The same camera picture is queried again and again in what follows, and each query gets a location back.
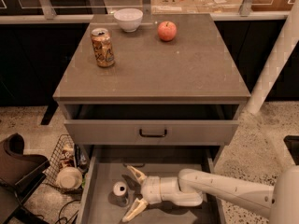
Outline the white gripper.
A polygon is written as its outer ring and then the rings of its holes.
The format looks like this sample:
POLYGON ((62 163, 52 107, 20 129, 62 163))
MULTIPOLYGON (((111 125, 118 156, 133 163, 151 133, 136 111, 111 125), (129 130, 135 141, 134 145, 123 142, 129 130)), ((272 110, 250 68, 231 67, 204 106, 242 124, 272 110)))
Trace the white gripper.
POLYGON ((162 201, 160 192, 161 178, 158 176, 146 176, 143 172, 136 169, 132 165, 128 165, 127 169, 133 174, 136 181, 141 185, 141 194, 143 199, 136 198, 122 218, 123 222, 129 222, 142 213, 149 204, 156 204, 162 201))

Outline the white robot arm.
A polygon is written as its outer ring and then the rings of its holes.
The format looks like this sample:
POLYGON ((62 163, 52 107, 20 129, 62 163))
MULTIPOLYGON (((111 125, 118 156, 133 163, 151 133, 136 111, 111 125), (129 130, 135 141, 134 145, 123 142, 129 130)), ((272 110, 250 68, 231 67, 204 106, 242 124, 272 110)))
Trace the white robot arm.
POLYGON ((273 186, 194 169, 182 169, 175 177, 147 176, 133 166, 128 169, 141 186, 122 218, 129 222, 148 205, 169 201, 178 206, 198 206, 203 193, 233 203, 269 220, 269 224, 299 224, 299 166, 282 173, 273 186))

